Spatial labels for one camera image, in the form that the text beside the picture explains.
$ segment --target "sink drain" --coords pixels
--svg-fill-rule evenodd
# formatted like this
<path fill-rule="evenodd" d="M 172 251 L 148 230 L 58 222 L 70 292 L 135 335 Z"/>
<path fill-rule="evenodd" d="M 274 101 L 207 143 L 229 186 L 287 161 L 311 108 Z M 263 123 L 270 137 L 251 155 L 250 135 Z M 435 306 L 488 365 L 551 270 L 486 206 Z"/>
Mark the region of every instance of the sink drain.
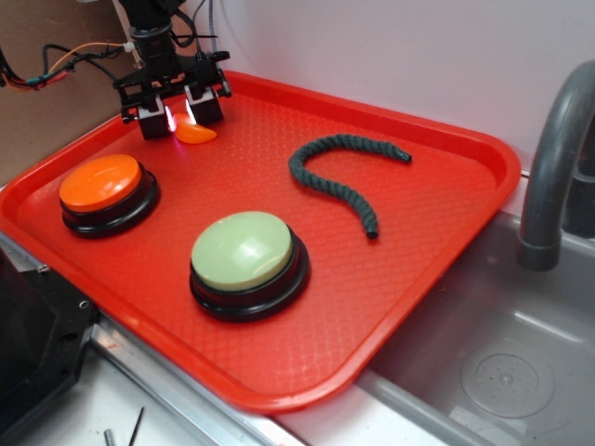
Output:
<path fill-rule="evenodd" d="M 490 344 L 465 360 L 461 381 L 480 409 L 503 418 L 523 418 L 546 407 L 554 393 L 548 365 L 512 343 Z"/>

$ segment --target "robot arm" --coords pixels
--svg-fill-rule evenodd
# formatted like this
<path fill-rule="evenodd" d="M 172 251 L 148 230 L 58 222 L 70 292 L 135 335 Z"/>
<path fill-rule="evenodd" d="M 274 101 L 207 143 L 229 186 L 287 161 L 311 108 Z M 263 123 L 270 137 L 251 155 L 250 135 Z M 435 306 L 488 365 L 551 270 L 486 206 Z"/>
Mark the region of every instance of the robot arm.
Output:
<path fill-rule="evenodd" d="M 120 94 L 123 121 L 138 120 L 146 139 L 167 135 L 163 100 L 183 94 L 197 124 L 221 120 L 218 97 L 231 96 L 231 90 L 218 62 L 230 55 L 226 51 L 205 53 L 198 47 L 193 57 L 176 54 L 171 18 L 185 0 L 118 1 L 126 11 L 142 61 L 139 70 L 113 84 Z"/>

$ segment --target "cardboard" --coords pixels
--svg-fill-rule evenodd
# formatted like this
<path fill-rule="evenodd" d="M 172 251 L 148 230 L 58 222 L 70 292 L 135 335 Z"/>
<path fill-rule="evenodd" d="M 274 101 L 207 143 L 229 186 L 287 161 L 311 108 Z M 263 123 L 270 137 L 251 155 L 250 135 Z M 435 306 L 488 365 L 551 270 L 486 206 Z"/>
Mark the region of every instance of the cardboard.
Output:
<path fill-rule="evenodd" d="M 42 74 L 45 44 L 74 48 L 89 42 L 126 41 L 109 0 L 0 2 L 0 17 L 0 46 L 12 70 L 23 79 Z M 50 65 L 62 55 L 52 51 Z M 129 54 L 99 63 L 116 76 L 134 70 Z M 119 111 L 112 80 L 87 63 L 40 91 L 0 88 L 0 186 Z"/>

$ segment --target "rope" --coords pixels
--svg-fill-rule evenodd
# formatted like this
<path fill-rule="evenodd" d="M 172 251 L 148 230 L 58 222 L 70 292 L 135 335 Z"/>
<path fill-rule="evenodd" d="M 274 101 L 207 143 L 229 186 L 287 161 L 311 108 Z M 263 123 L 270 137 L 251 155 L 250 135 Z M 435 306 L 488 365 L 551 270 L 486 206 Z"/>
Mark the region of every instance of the rope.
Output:
<path fill-rule="evenodd" d="M 331 151 L 334 148 L 384 155 L 404 163 L 410 163 L 412 157 L 409 153 L 387 141 L 374 141 L 373 139 L 354 135 L 334 135 L 316 139 L 302 146 L 289 159 L 289 171 L 302 186 L 327 193 L 346 202 L 360 216 L 368 239 L 375 239 L 378 236 L 378 221 L 376 213 L 368 201 L 357 190 L 336 181 L 319 177 L 304 167 L 304 164 L 310 158 Z"/>

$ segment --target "black device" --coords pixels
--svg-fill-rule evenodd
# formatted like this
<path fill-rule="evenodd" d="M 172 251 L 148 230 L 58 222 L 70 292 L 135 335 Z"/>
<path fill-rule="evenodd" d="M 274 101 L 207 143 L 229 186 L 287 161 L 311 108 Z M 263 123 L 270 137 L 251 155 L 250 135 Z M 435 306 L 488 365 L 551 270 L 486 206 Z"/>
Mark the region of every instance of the black device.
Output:
<path fill-rule="evenodd" d="M 78 381 L 97 309 L 55 271 L 0 249 L 0 445 Z"/>
<path fill-rule="evenodd" d="M 122 119 L 139 121 L 145 139 L 170 132 L 164 99 L 186 95 L 195 122 L 209 125 L 223 119 L 218 97 L 230 97 L 231 89 L 218 63 L 230 57 L 227 51 L 204 52 L 195 56 L 176 53 L 172 39 L 172 17 L 181 15 L 185 0 L 119 0 L 130 21 L 141 68 L 113 84 L 120 94 Z M 186 23 L 196 37 L 194 24 Z"/>

